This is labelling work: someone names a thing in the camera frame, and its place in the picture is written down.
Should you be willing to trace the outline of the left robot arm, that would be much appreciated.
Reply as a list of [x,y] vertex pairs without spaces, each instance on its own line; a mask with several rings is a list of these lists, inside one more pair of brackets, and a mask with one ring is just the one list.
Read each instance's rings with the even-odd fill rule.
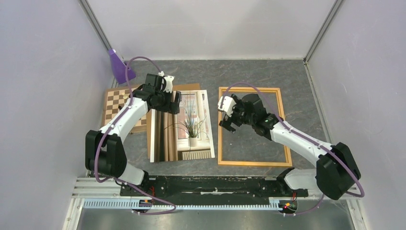
[[147,74],[145,83],[130,91],[127,102],[109,123],[86,134],[85,167],[88,170],[130,183],[140,196],[149,192],[147,172],[128,163],[123,143],[150,110],[173,115],[180,112],[181,93],[173,90],[173,81],[173,76],[164,76],[162,72]]

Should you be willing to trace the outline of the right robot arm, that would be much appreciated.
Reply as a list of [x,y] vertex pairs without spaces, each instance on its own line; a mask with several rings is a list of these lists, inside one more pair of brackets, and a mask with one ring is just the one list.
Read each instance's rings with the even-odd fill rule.
[[217,109],[225,114],[219,122],[220,127],[235,133],[233,125],[248,125],[257,135],[290,148],[314,166],[313,169],[289,168],[282,172],[276,183],[281,195],[288,196],[294,190],[319,190],[333,200],[344,194],[364,197],[361,173],[346,144],[333,145],[297,130],[280,116],[268,113],[255,93],[241,99],[235,94],[221,96]]

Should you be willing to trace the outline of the brown frame backing board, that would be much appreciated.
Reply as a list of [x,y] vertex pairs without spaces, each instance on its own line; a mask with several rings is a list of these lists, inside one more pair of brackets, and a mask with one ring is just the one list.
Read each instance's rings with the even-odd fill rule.
[[[174,85],[173,86],[173,90],[177,90],[177,91],[183,91],[183,90],[200,90],[200,84],[199,83],[191,83],[191,84],[178,84],[178,85]],[[147,158],[150,159],[151,156],[151,122],[152,122],[152,118],[151,118],[151,113],[152,110],[150,110],[147,114]]]

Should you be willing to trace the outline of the window plant photo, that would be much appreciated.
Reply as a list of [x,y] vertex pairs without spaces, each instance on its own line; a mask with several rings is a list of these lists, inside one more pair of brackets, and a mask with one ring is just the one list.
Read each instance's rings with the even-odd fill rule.
[[151,111],[151,163],[215,157],[206,90],[182,91],[176,115]]

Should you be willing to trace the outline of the wooden picture frame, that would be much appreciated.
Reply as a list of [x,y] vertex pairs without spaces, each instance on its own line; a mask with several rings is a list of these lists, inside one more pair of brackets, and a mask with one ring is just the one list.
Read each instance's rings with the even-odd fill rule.
[[[276,101],[278,112],[273,112],[278,114],[282,119],[285,118],[284,108],[282,103],[282,94],[280,88],[251,88],[251,87],[219,87],[219,99],[223,94],[228,92],[257,92],[258,94],[263,93],[274,93],[276,94]],[[264,161],[225,161],[223,160],[223,130],[219,128],[218,130],[218,165],[231,165],[231,166],[255,166],[255,167],[291,167],[293,165],[291,157],[291,149],[297,149],[297,142],[294,138],[289,137],[290,133],[288,131],[283,132],[280,128],[275,128],[272,134],[272,141],[275,143],[282,144],[284,147],[285,162],[264,162]]]

